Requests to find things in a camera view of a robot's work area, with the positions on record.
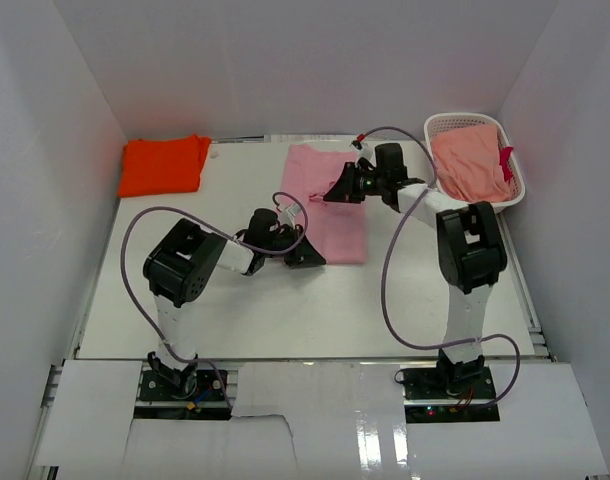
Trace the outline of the pink t shirt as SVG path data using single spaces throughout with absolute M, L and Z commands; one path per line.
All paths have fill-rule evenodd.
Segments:
M 291 145 L 280 190 L 296 197 L 309 219 L 306 237 L 329 265 L 362 265 L 367 260 L 365 205 L 325 202 L 323 196 L 339 179 L 343 167 L 355 162 L 352 152 L 321 151 L 307 144 Z

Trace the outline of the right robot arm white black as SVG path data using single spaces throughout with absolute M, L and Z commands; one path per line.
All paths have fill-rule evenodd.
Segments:
M 323 200 L 359 204 L 368 196 L 378 196 L 402 215 L 381 273 L 385 325 L 400 344 L 419 351 L 437 351 L 435 386 L 448 398 L 460 398 L 484 371 L 481 343 L 486 307 L 500 273 L 507 267 L 494 209 L 485 201 L 461 204 L 423 180 L 410 177 L 398 143 L 377 145 L 374 162 L 361 154 L 357 161 L 345 163 Z M 404 340 L 394 329 L 388 312 L 389 264 L 396 240 L 411 217 L 435 230 L 439 269 L 448 285 L 447 327 L 443 341 L 437 345 L 416 345 Z

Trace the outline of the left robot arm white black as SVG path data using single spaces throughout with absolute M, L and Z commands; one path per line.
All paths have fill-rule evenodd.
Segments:
M 188 398 L 197 387 L 197 366 L 188 362 L 197 358 L 196 349 L 184 338 L 188 305 L 203 293 L 216 269 L 252 276 L 268 258 L 280 258 L 289 268 L 326 264 L 293 215 L 265 208 L 255 210 L 248 227 L 233 240 L 181 219 L 149 254 L 143 275 L 155 300 L 162 338 L 147 361 L 173 398 Z

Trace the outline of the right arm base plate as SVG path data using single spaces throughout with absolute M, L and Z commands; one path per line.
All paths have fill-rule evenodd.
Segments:
M 451 389 L 443 385 L 434 368 L 401 368 L 394 382 L 403 388 L 405 419 L 413 424 L 493 423 L 500 421 L 491 371 Z

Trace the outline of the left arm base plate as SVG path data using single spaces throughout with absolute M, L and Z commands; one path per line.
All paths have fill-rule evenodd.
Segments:
M 196 370 L 184 386 L 176 388 L 152 370 L 141 374 L 134 418 L 141 420 L 228 421 L 231 418 L 223 389 L 228 372 L 220 381 L 210 369 Z

